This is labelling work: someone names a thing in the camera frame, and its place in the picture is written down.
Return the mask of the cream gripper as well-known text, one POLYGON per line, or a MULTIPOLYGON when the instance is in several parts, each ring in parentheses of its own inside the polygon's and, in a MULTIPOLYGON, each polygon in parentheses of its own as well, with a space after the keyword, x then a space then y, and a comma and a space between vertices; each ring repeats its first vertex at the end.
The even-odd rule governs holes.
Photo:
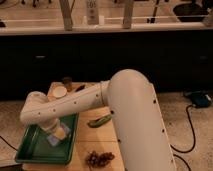
POLYGON ((62 126, 60 125, 60 121, 58 119, 53 119, 49 121, 45 121, 41 124, 41 128, 47 132, 48 134, 52 134, 59 140, 63 140, 66 138, 66 133, 62 126))

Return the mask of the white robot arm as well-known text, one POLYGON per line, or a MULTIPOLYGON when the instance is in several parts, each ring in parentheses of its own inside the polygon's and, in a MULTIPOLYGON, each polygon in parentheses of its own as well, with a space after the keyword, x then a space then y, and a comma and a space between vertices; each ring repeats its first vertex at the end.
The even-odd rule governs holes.
POLYGON ((54 133, 61 117, 104 106, 112 113, 127 171, 176 171, 154 86, 133 69, 53 101, 42 92, 31 92, 20 121, 54 133))

